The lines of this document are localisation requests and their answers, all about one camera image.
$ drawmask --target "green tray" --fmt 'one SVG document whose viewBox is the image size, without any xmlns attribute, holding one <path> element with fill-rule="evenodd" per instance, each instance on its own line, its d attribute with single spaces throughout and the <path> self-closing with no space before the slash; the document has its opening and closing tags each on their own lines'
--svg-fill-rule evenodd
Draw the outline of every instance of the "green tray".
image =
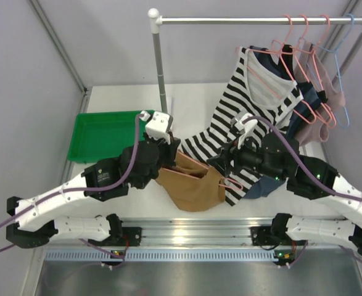
<svg viewBox="0 0 362 296">
<path fill-rule="evenodd" d="M 141 111 L 82 113 L 76 117 L 68 160 L 92 163 L 117 157 L 134 144 L 135 118 Z M 143 139 L 146 122 L 139 121 L 139 138 Z"/>
</svg>

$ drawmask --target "hanger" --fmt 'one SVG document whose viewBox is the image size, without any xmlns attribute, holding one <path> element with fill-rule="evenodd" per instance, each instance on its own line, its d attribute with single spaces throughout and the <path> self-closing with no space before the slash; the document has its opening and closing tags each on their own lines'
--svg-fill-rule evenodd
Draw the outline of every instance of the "hanger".
<svg viewBox="0 0 362 296">
<path fill-rule="evenodd" d="M 180 154 L 182 154 L 184 157 L 186 157 L 186 158 L 188 158 L 189 160 L 191 160 L 192 162 L 194 162 L 196 165 L 199 165 L 200 167 L 205 168 L 205 169 L 209 169 L 209 166 L 204 165 L 203 163 L 200 163 L 200 162 L 195 161 L 193 158 L 187 156 L 186 154 L 184 154 L 184 153 L 182 153 L 182 152 L 180 152 L 180 151 L 178 151 L 178 152 L 179 152 Z M 169 169 L 169 168 L 162 168 L 162 169 L 165 170 L 165 171 L 170 171 L 170 172 L 175 173 L 175 174 L 183 175 L 183 176 L 188 177 L 188 178 L 200 179 L 200 178 L 198 178 L 198 177 L 191 176 L 191 175 L 187 175 L 187 174 L 181 173 L 181 172 L 179 172 L 179 171 L 173 171 L 173 170 L 171 170 L 171 169 Z M 232 190 L 243 190 L 243 189 L 244 189 L 244 187 L 243 187 L 243 185 L 242 185 L 241 183 L 238 183 L 236 180 L 234 180 L 234 179 L 232 179 L 232 178 L 222 177 L 221 179 L 227 180 L 227 181 L 229 181 L 229 182 L 231 182 L 231 183 L 239 186 L 239 187 L 238 187 L 238 186 L 236 186 L 236 187 L 231 187 L 231 186 L 227 186 L 227 185 L 224 185 L 224 184 L 219 184 L 219 186 L 221 186 L 221 187 L 228 188 L 228 189 L 232 189 Z"/>
<path fill-rule="evenodd" d="M 283 57 L 282 57 L 282 49 L 283 47 L 285 46 L 285 43 L 286 41 L 289 39 L 289 36 L 290 34 L 292 33 L 292 30 L 293 30 L 293 22 L 292 22 L 292 18 L 289 16 L 289 15 L 285 15 L 285 17 L 287 17 L 289 19 L 289 22 L 290 22 L 290 28 L 289 28 L 289 32 L 287 33 L 286 37 L 285 37 L 285 40 L 283 43 L 281 43 L 281 48 L 279 49 L 279 51 L 273 51 L 273 50 L 267 50 L 267 51 L 260 51 L 258 49 L 249 49 L 250 51 L 253 51 L 253 52 L 261 52 L 261 53 L 264 53 L 264 54 L 276 54 L 278 57 L 279 57 L 279 60 L 282 62 L 287 74 L 289 75 L 290 79 L 292 81 L 295 81 L 294 80 L 294 77 L 293 75 L 291 74 L 289 68 L 287 67 Z M 258 78 L 258 80 L 260 82 L 262 82 L 267 88 L 268 90 L 274 95 L 276 96 L 279 100 L 281 100 L 282 98 L 278 96 L 278 94 L 276 92 L 274 92 L 248 65 L 247 65 L 247 68 L 248 70 L 256 77 Z M 298 113 L 296 110 L 293 109 L 293 112 L 296 113 L 302 120 L 304 120 L 307 124 L 309 125 L 312 125 L 317 117 L 316 117 L 316 114 L 314 113 L 314 110 L 311 108 L 311 106 L 309 105 L 309 103 L 305 102 L 304 100 L 301 100 L 301 103 L 305 104 L 307 106 L 307 108 L 310 110 L 312 116 L 314 117 L 314 119 L 312 121 L 309 121 L 307 118 L 305 118 L 303 115 L 301 115 L 300 113 Z"/>
<path fill-rule="evenodd" d="M 301 14 L 301 15 L 299 15 L 299 16 L 301 16 L 301 17 L 303 17 L 303 18 L 305 19 L 306 27 L 305 27 L 305 30 L 304 30 L 304 32 L 303 32 L 303 35 L 298 39 L 298 42 L 297 42 L 296 47 L 291 46 L 290 48 L 292 48 L 292 49 L 294 50 L 294 57 L 295 57 L 295 59 L 296 59 L 296 62 L 298 63 L 299 69 L 300 69 L 300 70 L 302 71 L 302 73 L 303 73 L 303 76 L 305 77 L 305 79 L 307 80 L 307 82 L 310 82 L 310 79 L 307 77 L 306 73 L 304 72 L 303 67 L 301 66 L 300 62 L 298 61 L 298 58 L 297 58 L 296 53 L 297 53 L 297 51 L 300 51 L 300 52 L 304 52 L 304 53 L 306 53 L 306 54 L 315 54 L 315 52 L 314 52 L 314 49 L 313 49 L 312 51 L 304 51 L 303 49 L 300 49 L 300 43 L 301 43 L 302 40 L 305 40 L 304 36 L 306 35 L 306 33 L 307 33 L 307 31 L 308 31 L 308 26 L 309 26 L 309 24 L 308 24 L 308 18 L 307 18 L 306 15 Z M 325 39 L 326 35 L 329 33 L 329 29 L 330 29 L 330 18 L 329 18 L 328 16 L 326 16 L 326 15 L 325 15 L 325 18 L 327 19 L 328 26 L 327 26 L 326 31 L 325 31 L 324 34 L 322 35 L 321 39 L 317 42 L 317 44 L 320 44 L 320 43 Z M 273 42 L 271 43 L 271 45 L 273 45 L 274 42 L 280 43 L 278 40 L 273 40 Z M 291 52 L 291 53 L 288 53 L 288 52 L 283 52 L 283 51 L 282 51 L 281 54 L 293 54 L 293 53 L 292 53 L 292 52 Z M 317 74 L 319 74 L 318 68 L 317 68 L 317 66 L 316 66 L 315 56 L 314 56 L 314 55 L 313 55 L 313 60 L 314 60 L 315 70 L 316 70 Z M 318 77 L 319 77 L 319 78 L 318 78 L 319 83 L 320 83 L 321 88 L 322 88 L 322 90 L 323 90 L 322 81 L 321 81 L 321 79 L 320 79 L 320 76 L 318 76 Z M 328 121 L 326 121 L 326 120 L 322 117 L 322 115 L 319 114 L 319 112 L 318 112 L 317 110 L 315 110 L 313 113 L 315 114 L 315 116 L 316 116 L 321 122 L 323 122 L 323 123 L 324 123 L 325 125 L 327 125 L 328 127 L 330 127 L 330 128 L 335 127 L 336 124 L 337 124 L 337 121 L 336 121 L 336 119 L 335 119 L 335 116 L 334 116 L 334 114 L 333 114 L 330 106 L 327 105 L 326 103 L 321 103 L 321 106 L 322 106 L 322 108 L 327 112 L 327 114 L 329 115 Z"/>
<path fill-rule="evenodd" d="M 349 30 L 346 32 L 344 37 L 341 39 L 341 41 L 338 43 L 338 45 L 333 50 L 326 49 L 326 48 L 324 48 L 324 47 L 317 44 L 317 46 L 319 46 L 320 49 L 322 49 L 324 51 L 327 51 L 327 52 L 330 52 L 331 54 L 334 54 L 335 66 L 337 67 L 337 77 L 339 79 L 340 89 L 341 89 L 342 92 L 343 92 L 342 79 L 341 79 L 340 66 L 339 66 L 339 60 L 338 60 L 337 54 L 338 54 L 338 50 L 340 49 L 342 43 L 348 37 L 349 33 L 353 30 L 353 26 L 355 24 L 355 17 L 353 16 L 353 14 L 347 14 L 346 16 L 350 17 L 351 20 L 352 20 L 351 27 L 349 28 Z M 339 120 L 339 118 L 338 118 L 338 116 L 336 114 L 334 114 L 334 116 L 337 119 L 337 122 L 340 125 L 340 127 L 343 128 L 343 129 L 346 129 L 350 125 L 350 119 L 349 119 L 349 115 L 348 115 L 348 109 L 346 108 L 346 106 L 343 106 L 343 110 L 344 110 L 345 116 L 347 118 L 347 124 L 346 125 L 342 124 L 342 122 Z"/>
</svg>

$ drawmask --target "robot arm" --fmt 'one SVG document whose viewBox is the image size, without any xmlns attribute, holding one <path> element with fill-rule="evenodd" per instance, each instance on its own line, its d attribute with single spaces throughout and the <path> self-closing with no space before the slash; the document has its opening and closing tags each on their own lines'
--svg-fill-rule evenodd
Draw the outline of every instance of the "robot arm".
<svg viewBox="0 0 362 296">
<path fill-rule="evenodd" d="M 103 241 L 121 237 L 121 221 L 115 214 L 106 218 L 74 218 L 67 215 L 77 212 L 82 205 L 125 196 L 129 185 L 144 189 L 151 179 L 157 178 L 161 167 L 174 165 L 180 140 L 175 139 L 170 131 L 172 117 L 162 112 L 153 115 L 142 112 L 141 119 L 148 121 L 145 140 L 139 142 L 134 165 L 121 184 L 108 190 L 128 169 L 133 147 L 125 148 L 118 157 L 98 161 L 70 181 L 44 194 L 30 199 L 9 198 L 7 212 L 16 218 L 15 223 L 7 227 L 7 240 L 21 248 L 33 248 L 59 239 Z"/>
<path fill-rule="evenodd" d="M 244 122 L 237 117 L 235 119 L 238 125 Z M 244 134 L 250 132 L 251 130 L 246 128 Z M 244 169 L 276 180 L 287 180 L 288 191 L 327 205 L 348 219 L 313 220 L 289 214 L 277 214 L 269 230 L 255 233 L 258 245 L 266 241 L 269 241 L 268 245 L 289 245 L 292 241 L 312 240 L 342 245 L 357 250 L 362 255 L 362 192 L 355 189 L 334 167 L 323 160 L 299 155 L 296 140 L 287 139 L 287 142 L 315 178 L 331 189 L 331 192 L 322 190 L 306 175 L 274 133 L 267 134 L 259 147 L 253 143 L 252 138 L 241 136 L 225 144 L 220 154 L 208 159 L 207 162 L 225 177 L 230 172 L 237 174 Z M 233 171 L 231 171 L 231 162 L 234 162 Z M 354 199 L 332 195 L 334 191 L 340 195 L 351 195 Z"/>
</svg>

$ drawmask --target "striped shirt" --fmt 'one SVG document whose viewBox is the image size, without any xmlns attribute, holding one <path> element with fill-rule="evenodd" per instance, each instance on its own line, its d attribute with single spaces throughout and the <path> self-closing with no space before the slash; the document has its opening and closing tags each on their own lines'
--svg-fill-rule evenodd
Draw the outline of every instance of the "striped shirt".
<svg viewBox="0 0 362 296">
<path fill-rule="evenodd" d="M 206 163 L 208 158 L 218 154 L 223 144 L 238 137 L 230 122 L 243 110 L 269 120 L 280 131 L 286 133 L 291 111 L 302 99 L 295 81 L 284 80 L 271 73 L 259 63 L 252 51 L 240 47 L 236 69 L 216 106 L 210 126 L 205 131 L 182 140 L 180 149 L 190 157 Z M 258 122 L 251 137 L 261 145 L 261 140 L 267 133 L 269 128 L 264 123 Z M 226 188 L 226 201 L 233 206 L 261 175 L 242 170 L 237 175 L 230 174 L 229 177 L 244 186 L 243 191 Z M 227 181 L 225 184 L 234 187 Z"/>
</svg>

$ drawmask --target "brown cloth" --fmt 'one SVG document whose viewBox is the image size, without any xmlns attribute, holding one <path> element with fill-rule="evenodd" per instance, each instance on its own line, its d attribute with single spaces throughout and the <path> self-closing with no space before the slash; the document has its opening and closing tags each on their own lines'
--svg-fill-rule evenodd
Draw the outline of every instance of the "brown cloth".
<svg viewBox="0 0 362 296">
<path fill-rule="evenodd" d="M 224 202 L 223 179 L 220 173 L 210 166 L 198 165 L 184 154 L 177 152 L 176 166 L 171 170 L 198 177 L 190 178 L 173 171 L 159 170 L 156 182 L 166 189 L 172 201 L 180 210 L 202 212 Z"/>
</svg>

